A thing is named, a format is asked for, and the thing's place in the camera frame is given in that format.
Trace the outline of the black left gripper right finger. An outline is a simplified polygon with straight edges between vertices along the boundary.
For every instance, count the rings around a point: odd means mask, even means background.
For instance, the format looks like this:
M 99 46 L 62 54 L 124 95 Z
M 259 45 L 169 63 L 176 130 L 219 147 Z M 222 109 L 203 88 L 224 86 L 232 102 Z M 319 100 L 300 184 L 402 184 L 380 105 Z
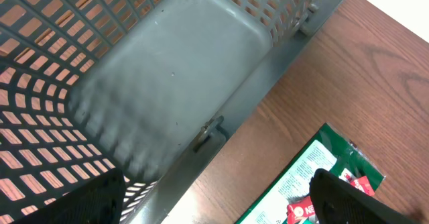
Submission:
M 309 191 L 320 223 L 407 224 L 414 222 L 321 168 L 312 177 Z

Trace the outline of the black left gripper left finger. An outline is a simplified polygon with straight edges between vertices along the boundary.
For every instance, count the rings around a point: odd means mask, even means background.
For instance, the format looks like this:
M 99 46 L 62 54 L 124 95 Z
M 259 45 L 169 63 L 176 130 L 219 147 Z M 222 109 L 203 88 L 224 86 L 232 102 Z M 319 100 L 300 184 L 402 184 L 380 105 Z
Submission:
M 118 224 L 125 190 L 123 172 L 114 168 L 16 223 Z

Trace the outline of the red Nescafe coffee stick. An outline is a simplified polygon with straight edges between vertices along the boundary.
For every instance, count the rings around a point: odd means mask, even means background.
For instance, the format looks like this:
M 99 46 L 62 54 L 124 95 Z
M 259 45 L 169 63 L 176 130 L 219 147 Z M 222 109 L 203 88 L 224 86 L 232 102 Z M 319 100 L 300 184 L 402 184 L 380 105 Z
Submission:
M 377 217 L 367 201 L 375 191 L 366 176 L 347 182 L 327 172 L 310 181 L 310 194 L 287 207 L 287 223 L 369 223 Z

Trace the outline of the green white package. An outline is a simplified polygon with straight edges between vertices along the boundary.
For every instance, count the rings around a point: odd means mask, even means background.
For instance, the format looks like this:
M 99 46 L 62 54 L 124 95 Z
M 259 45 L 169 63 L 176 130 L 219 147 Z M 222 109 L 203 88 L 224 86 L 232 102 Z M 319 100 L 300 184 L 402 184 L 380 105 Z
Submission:
M 319 168 L 346 182 L 366 176 L 373 190 L 385 179 L 350 139 L 324 123 L 237 222 L 287 223 L 288 205 L 309 195 L 310 181 Z

